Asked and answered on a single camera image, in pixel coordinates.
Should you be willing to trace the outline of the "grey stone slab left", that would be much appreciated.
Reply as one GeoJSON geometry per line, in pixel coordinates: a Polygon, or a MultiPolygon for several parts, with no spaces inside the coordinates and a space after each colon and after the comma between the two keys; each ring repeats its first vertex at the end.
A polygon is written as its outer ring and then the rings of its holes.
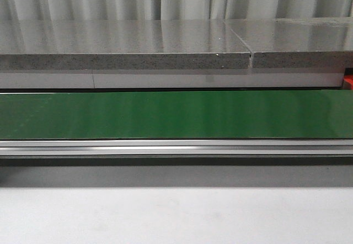
{"type": "Polygon", "coordinates": [[[238,70],[250,51],[220,20],[5,20],[2,70],[238,70]]]}

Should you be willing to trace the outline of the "grey stone slab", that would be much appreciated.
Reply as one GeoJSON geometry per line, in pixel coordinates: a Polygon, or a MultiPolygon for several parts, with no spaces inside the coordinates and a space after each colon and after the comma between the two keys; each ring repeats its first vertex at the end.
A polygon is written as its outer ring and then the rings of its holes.
{"type": "Polygon", "coordinates": [[[352,18],[229,19],[252,53],[252,68],[352,67],[352,18]]]}
{"type": "Polygon", "coordinates": [[[238,70],[250,51],[220,20],[5,20],[2,70],[238,70]]]}

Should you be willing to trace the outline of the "green conveyor belt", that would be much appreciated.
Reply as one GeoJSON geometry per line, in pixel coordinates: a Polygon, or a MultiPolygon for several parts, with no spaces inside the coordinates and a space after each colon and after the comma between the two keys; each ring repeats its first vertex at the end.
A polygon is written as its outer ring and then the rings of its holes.
{"type": "Polygon", "coordinates": [[[352,91],[1,95],[2,139],[352,137],[352,91]]]}

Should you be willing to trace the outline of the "grey stone slab right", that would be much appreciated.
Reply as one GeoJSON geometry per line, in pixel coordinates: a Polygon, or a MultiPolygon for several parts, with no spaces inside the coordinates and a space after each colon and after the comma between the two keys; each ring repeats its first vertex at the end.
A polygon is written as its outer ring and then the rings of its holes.
{"type": "Polygon", "coordinates": [[[352,18],[229,19],[252,53],[252,68],[352,67],[352,18]]]}

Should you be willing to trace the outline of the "white base panel under slabs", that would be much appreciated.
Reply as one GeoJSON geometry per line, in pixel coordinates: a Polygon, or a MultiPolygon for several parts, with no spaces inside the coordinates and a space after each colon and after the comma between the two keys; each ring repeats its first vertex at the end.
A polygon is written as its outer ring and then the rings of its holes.
{"type": "Polygon", "coordinates": [[[344,68],[1,71],[2,89],[339,87],[344,68]]]}

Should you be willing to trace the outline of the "red object at right edge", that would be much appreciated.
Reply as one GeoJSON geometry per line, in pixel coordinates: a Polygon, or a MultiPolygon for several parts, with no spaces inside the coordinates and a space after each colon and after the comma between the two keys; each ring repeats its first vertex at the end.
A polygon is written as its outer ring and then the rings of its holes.
{"type": "Polygon", "coordinates": [[[353,75],[345,75],[342,89],[353,90],[353,75]]]}

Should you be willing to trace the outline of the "aluminium conveyor side rail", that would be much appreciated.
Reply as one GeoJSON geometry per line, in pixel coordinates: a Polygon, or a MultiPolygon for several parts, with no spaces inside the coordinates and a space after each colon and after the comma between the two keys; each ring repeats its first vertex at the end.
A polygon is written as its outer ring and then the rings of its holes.
{"type": "Polygon", "coordinates": [[[351,139],[1,141],[5,159],[351,157],[351,139]]]}

